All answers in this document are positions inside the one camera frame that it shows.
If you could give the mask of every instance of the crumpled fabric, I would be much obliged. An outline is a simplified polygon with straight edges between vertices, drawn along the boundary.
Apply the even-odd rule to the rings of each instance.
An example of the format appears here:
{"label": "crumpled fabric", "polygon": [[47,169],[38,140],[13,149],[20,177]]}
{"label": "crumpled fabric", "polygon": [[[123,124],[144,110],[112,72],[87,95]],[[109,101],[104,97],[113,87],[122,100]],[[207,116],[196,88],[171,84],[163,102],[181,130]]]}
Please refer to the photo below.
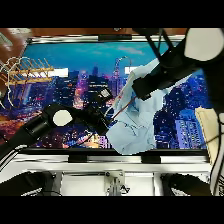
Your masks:
{"label": "crumpled fabric", "polygon": [[[126,106],[135,96],[132,89],[133,81],[145,77],[158,63],[158,59],[155,59],[145,66],[139,66],[130,73],[127,80],[128,85],[125,86],[122,97],[114,105],[114,114]],[[189,77],[180,80],[172,87],[152,92],[151,98],[146,101],[136,98],[132,104],[121,112],[115,118],[117,123],[106,134],[113,148],[122,155],[132,155],[156,148],[153,126],[154,115],[162,109],[163,97],[173,87],[185,82]]]}

